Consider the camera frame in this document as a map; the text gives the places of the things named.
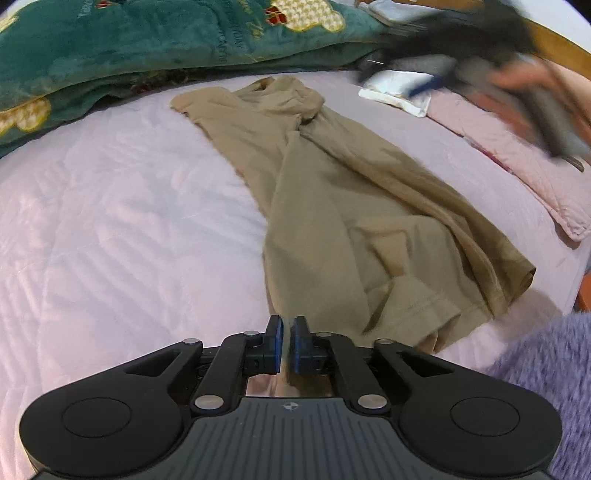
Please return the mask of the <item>person right hand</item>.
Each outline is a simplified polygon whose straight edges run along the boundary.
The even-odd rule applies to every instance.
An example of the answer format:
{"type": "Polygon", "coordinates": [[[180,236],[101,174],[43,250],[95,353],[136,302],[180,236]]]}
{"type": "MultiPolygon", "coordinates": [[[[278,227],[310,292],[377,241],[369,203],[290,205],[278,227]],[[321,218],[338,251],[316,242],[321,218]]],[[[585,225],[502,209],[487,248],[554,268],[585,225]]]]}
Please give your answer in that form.
{"type": "Polygon", "coordinates": [[[578,133],[590,142],[590,80],[546,60],[515,61],[494,71],[489,80],[504,90],[541,87],[562,102],[578,133]]]}

